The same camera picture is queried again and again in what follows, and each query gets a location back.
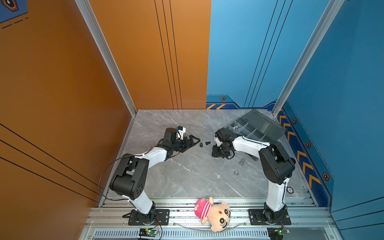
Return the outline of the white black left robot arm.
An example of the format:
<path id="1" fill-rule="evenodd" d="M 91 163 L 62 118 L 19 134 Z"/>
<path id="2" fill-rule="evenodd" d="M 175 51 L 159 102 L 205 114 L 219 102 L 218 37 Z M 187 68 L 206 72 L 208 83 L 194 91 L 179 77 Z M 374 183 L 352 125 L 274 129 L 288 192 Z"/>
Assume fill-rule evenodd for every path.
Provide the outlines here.
<path id="1" fill-rule="evenodd" d="M 134 209 L 127 215 L 134 224 L 151 225 L 156 218 L 156 204 L 144 191 L 148 170 L 158 163 L 183 153 L 199 144 L 201 140 L 193 135 L 187 137 L 165 137 L 149 152 L 140 155 L 123 155 L 110 181 L 110 189 Z"/>

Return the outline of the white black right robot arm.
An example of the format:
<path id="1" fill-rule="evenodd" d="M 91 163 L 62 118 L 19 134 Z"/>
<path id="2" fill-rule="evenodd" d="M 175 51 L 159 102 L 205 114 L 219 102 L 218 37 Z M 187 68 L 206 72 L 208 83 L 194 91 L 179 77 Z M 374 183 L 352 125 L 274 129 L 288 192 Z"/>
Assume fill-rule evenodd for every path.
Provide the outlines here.
<path id="1" fill-rule="evenodd" d="M 296 160 L 289 156 L 282 144 L 251 140 L 225 129 L 215 133 L 215 142 L 212 152 L 215 158 L 231 159 L 236 152 L 243 152 L 261 161 L 269 186 L 264 210 L 257 218 L 269 225 L 291 225 L 285 197 L 288 183 L 296 168 Z"/>

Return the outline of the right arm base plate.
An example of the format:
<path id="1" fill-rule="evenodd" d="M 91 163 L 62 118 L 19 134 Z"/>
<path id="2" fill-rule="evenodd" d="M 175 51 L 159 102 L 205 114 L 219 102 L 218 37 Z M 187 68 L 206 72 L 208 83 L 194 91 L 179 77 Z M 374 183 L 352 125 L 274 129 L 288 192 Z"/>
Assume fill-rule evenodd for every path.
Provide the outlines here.
<path id="1" fill-rule="evenodd" d="M 249 219 L 251 225 L 281 225 L 289 226 L 292 224 L 288 210 L 282 208 L 278 212 L 272 210 L 249 209 Z"/>

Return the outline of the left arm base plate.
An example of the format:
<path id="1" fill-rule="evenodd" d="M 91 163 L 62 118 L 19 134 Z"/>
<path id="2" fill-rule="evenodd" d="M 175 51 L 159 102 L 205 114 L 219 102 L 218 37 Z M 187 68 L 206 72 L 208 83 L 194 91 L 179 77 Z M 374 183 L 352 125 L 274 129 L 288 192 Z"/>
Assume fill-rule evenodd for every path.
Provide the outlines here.
<path id="1" fill-rule="evenodd" d="M 169 209 L 154 209 L 150 210 L 148 214 L 139 213 L 136 210 L 130 212 L 128 220 L 129 226 L 152 226 L 160 224 L 161 226 L 167 226 L 170 219 Z"/>

